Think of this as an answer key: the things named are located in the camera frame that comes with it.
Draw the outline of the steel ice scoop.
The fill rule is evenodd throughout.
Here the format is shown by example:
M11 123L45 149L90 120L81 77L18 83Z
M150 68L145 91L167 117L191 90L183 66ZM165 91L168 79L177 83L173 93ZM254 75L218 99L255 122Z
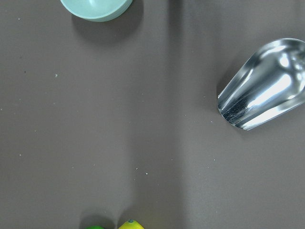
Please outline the steel ice scoop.
M305 43L282 38L263 45L217 97L221 116L252 130L305 103Z

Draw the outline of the yellow lemon front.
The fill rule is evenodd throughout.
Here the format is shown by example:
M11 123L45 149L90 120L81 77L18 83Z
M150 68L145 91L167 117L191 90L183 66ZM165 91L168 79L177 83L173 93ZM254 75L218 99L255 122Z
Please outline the yellow lemon front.
M119 226L118 229L144 229L144 227L138 221L129 219Z

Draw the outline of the mint green bowl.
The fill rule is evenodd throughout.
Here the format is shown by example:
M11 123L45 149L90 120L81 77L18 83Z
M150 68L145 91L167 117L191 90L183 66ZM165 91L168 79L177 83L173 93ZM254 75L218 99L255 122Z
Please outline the mint green bowl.
M107 22L121 16L132 0L61 0L71 14L87 21Z

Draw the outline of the green lime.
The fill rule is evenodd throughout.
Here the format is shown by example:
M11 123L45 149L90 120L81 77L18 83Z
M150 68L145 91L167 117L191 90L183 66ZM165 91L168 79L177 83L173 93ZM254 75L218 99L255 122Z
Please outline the green lime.
M85 229L104 229L104 227L99 226L99 225L92 225L92 226L86 227Z

